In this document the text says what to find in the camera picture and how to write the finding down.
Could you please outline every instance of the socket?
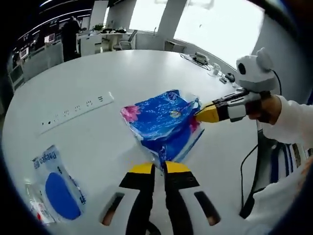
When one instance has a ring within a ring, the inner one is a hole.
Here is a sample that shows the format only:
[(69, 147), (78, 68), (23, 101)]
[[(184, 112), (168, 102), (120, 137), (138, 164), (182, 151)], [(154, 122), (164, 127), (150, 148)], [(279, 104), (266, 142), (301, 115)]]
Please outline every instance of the socket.
[(57, 112), (57, 114), (48, 117), (47, 121), (40, 122), (40, 134), (43, 134), (54, 127), (57, 127), (73, 118), (76, 118), (82, 114), (90, 112), (94, 109), (100, 108), (101, 106), (105, 106), (107, 104), (111, 104), (114, 101), (111, 93), (107, 93), (102, 96), (95, 96), (83, 104), (73, 105), (72, 108), (65, 109), (62, 112)]

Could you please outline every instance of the white sleeve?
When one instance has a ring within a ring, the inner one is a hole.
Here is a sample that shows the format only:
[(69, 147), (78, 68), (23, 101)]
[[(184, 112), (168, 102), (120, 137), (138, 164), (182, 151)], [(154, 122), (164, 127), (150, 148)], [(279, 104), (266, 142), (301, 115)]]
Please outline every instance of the white sleeve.
[(282, 111), (275, 125), (262, 123), (264, 135), (282, 143), (298, 143), (305, 148), (313, 148), (313, 106), (278, 97)]

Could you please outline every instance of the computer monitor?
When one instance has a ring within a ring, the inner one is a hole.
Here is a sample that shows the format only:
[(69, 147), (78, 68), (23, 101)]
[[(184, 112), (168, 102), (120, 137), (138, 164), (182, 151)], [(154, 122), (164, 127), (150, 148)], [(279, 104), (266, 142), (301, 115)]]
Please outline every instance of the computer monitor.
[(20, 51), (20, 59), (24, 59), (29, 54), (29, 48), (26, 47), (24, 50)]
[(45, 43), (52, 43), (54, 41), (54, 33), (45, 37)]

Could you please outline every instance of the pink flower print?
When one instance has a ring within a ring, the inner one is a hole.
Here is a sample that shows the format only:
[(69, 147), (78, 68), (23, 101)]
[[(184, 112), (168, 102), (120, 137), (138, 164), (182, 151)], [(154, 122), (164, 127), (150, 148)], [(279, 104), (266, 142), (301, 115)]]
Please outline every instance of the pink flower print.
[(191, 133), (194, 133), (199, 125), (200, 125), (200, 123), (196, 121), (196, 118), (192, 117), (190, 119), (190, 123), (189, 123), (189, 127), (190, 127), (190, 130), (191, 130)]
[(135, 105), (124, 107), (121, 110), (121, 114), (128, 122), (137, 121), (137, 114), (140, 114), (139, 107)]

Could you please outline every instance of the white round table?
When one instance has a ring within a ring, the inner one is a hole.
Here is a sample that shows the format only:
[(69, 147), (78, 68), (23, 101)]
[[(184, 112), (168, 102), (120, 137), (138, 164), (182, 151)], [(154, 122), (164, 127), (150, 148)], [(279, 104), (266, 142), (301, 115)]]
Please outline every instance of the white round table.
[[(94, 225), (99, 224), (95, 218), (103, 210), (102, 193), (110, 185), (119, 185), (133, 164), (149, 158), (122, 119), (121, 108), (171, 89), (198, 95), (203, 103), (234, 92), (229, 83), (225, 85), (207, 73), (178, 53), (128, 50), (82, 57), (32, 78), (16, 91), (2, 133), (5, 163), (18, 193), (28, 205), (24, 180), (36, 180), (31, 160), (55, 144), (69, 174), (86, 192), (87, 203), (86, 213), (78, 219), (50, 229), (57, 229), (59, 234), (101, 233), (101, 226)], [(108, 92), (114, 97), (113, 103), (40, 135), (42, 121), (53, 112)], [(205, 131), (189, 152), (186, 164), (210, 193), (213, 204), (239, 213), (240, 165), (257, 144), (256, 122), (246, 117), (235, 123), (226, 120), (203, 126)], [(245, 200), (251, 191), (256, 162), (254, 151), (243, 169)], [(172, 234), (159, 172), (150, 220), (162, 234)]]

